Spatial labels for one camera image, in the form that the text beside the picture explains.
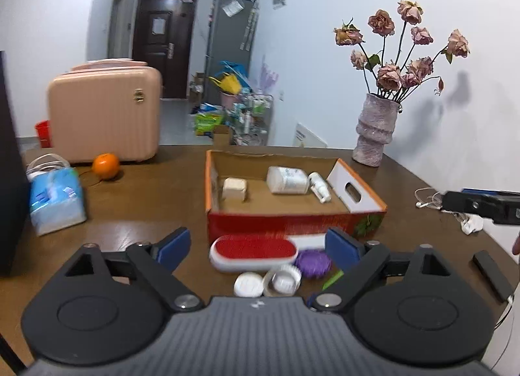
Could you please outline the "red cardboard box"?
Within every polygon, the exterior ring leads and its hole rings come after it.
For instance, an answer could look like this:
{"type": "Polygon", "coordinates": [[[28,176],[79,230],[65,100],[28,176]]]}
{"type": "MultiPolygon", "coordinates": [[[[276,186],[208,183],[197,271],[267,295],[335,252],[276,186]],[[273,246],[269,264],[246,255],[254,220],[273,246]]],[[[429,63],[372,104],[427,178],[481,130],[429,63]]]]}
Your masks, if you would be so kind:
{"type": "Polygon", "coordinates": [[[209,242],[226,235],[279,238],[318,234],[330,227],[364,237],[377,230],[388,208],[341,158],[207,151],[204,188],[209,242]],[[270,166],[298,168],[308,175],[318,172],[327,182],[332,200],[320,203],[312,191],[272,194],[266,184],[270,166]],[[247,181],[245,202],[222,199],[228,177],[247,181]]]}

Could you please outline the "pink textured vase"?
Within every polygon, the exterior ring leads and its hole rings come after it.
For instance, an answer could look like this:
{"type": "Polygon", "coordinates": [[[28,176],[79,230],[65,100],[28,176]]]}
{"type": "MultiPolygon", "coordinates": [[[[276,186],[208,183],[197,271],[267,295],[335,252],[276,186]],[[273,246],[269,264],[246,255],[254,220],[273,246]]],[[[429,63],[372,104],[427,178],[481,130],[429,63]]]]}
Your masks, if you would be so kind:
{"type": "Polygon", "coordinates": [[[393,138],[399,108],[396,101],[367,95],[356,126],[358,140],[353,150],[356,162],[371,167],[381,165],[384,146],[393,138]]]}

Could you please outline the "red white lint brush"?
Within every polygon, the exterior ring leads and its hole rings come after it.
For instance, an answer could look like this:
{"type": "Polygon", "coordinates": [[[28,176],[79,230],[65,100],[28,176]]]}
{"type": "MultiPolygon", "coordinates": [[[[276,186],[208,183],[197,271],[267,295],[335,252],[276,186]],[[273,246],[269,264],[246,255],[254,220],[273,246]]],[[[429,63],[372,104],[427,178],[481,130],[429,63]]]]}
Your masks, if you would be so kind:
{"type": "Polygon", "coordinates": [[[282,238],[226,235],[213,242],[209,259],[215,269],[224,273],[262,272],[293,264],[304,251],[322,251],[324,244],[324,233],[282,238]]]}

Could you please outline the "green spray bottle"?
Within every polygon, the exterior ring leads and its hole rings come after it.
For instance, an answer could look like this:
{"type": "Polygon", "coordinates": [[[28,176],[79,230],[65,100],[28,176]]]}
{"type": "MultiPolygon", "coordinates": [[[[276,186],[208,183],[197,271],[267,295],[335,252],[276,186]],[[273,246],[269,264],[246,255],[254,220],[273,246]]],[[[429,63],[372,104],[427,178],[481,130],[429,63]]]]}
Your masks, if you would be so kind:
{"type": "Polygon", "coordinates": [[[322,290],[327,290],[332,284],[335,284],[338,282],[340,278],[344,275],[344,272],[342,270],[338,271],[336,274],[334,274],[331,278],[329,278],[322,287],[322,290]]]}

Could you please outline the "white pill bottle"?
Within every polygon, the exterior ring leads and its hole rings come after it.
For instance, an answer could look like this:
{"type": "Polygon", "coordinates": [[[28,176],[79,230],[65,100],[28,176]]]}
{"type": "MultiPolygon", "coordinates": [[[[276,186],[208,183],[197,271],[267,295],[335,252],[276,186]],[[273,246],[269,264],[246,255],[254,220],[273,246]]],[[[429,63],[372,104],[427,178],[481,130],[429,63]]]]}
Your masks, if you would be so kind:
{"type": "Polygon", "coordinates": [[[270,166],[266,176],[269,191],[275,195],[305,195],[309,186],[307,174],[298,168],[270,166]]]}

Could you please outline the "white bottle cap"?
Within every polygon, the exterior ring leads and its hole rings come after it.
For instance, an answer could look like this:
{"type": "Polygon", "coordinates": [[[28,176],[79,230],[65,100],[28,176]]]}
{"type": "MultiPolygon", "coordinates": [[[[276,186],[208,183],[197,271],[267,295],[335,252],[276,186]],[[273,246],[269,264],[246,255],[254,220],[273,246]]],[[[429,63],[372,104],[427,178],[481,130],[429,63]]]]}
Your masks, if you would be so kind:
{"type": "Polygon", "coordinates": [[[263,278],[254,272],[241,273],[234,281],[234,295],[236,297],[259,298],[263,294],[263,278]]]}

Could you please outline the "grey refrigerator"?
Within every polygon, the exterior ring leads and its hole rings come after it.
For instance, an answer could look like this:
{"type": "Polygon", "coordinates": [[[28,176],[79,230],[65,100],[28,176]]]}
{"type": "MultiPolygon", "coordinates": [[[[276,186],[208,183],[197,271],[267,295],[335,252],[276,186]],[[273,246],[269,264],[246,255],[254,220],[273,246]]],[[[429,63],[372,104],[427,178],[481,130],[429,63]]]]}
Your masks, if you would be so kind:
{"type": "Polygon", "coordinates": [[[204,65],[205,101],[220,104],[219,88],[210,77],[230,72],[224,62],[237,65],[241,75],[249,75],[258,18],[258,0],[213,0],[204,65]]]}

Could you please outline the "yellow toy watering can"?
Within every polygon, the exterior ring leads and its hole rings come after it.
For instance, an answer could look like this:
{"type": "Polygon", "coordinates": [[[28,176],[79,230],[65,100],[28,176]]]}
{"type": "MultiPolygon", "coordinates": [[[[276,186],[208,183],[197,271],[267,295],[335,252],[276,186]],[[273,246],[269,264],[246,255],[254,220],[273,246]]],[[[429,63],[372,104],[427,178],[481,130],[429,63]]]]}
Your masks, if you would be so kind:
{"type": "Polygon", "coordinates": [[[237,95],[241,92],[241,82],[234,74],[224,73],[222,79],[208,78],[219,90],[227,94],[237,95]]]}

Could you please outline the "red bucket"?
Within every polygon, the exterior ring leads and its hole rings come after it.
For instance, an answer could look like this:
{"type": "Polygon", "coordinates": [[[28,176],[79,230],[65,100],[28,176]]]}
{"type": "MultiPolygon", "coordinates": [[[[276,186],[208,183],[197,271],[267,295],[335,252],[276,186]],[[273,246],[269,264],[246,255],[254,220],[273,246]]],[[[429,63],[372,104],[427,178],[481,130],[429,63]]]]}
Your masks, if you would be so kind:
{"type": "Polygon", "coordinates": [[[50,134],[50,122],[48,120],[41,121],[35,124],[35,130],[38,136],[38,140],[41,148],[51,148],[51,134],[50,134]]]}

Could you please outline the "dark brown entrance door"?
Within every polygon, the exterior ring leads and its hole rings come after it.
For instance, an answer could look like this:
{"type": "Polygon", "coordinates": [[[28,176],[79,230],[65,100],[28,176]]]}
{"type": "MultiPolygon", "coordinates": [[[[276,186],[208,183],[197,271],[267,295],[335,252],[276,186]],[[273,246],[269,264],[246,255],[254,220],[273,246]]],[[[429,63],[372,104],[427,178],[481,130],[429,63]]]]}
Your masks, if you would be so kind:
{"type": "Polygon", "coordinates": [[[161,73],[162,97],[187,96],[197,0],[137,0],[132,58],[161,73]]]}

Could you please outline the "black rectangular remote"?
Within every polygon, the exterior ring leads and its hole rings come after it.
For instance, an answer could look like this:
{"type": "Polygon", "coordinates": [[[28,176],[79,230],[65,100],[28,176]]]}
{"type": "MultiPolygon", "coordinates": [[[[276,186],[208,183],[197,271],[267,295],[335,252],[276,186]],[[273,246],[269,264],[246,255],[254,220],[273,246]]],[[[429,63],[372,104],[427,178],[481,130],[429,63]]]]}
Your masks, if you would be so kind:
{"type": "Polygon", "coordinates": [[[515,291],[513,286],[509,284],[509,280],[501,272],[488,251],[481,250],[475,253],[472,261],[500,302],[506,303],[512,298],[515,291]]]}

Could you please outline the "blue tissue pack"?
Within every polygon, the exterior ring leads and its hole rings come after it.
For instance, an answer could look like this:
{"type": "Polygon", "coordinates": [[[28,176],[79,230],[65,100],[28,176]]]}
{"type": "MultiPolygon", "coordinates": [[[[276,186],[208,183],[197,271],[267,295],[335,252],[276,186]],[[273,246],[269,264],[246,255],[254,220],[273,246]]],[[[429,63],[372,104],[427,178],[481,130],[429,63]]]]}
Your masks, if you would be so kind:
{"type": "Polygon", "coordinates": [[[84,193],[73,168],[54,169],[32,179],[30,218],[37,236],[86,221],[84,193]]]}

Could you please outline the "purple ridged lid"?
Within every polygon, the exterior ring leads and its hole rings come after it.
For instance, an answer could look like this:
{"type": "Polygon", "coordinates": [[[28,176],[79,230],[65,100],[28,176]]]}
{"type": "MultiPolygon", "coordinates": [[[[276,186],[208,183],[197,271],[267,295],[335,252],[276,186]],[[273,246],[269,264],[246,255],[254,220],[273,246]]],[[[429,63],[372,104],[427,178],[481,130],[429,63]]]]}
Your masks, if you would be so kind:
{"type": "Polygon", "coordinates": [[[303,250],[294,262],[304,278],[323,278],[332,268],[332,260],[323,250],[303,250]]]}

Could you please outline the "white fluted lid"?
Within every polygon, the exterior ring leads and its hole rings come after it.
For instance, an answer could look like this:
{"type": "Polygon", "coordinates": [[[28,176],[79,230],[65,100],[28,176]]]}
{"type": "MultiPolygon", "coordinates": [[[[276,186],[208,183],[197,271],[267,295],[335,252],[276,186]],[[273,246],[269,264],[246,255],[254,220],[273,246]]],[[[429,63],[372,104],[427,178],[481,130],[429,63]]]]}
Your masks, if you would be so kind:
{"type": "Polygon", "coordinates": [[[263,294],[266,297],[291,297],[301,286],[301,272],[291,265],[284,264],[269,270],[263,278],[263,294]]]}

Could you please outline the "pink ribbed suitcase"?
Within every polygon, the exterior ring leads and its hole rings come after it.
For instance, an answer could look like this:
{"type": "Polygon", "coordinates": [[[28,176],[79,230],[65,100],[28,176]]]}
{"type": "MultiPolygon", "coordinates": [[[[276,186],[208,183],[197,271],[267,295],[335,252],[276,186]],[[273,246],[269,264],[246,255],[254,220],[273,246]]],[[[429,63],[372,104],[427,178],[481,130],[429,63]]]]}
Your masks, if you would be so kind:
{"type": "Polygon", "coordinates": [[[155,156],[160,143],[161,73],[145,62],[104,59],[78,65],[47,87],[54,150],[70,163],[103,153],[121,161],[155,156]]]}

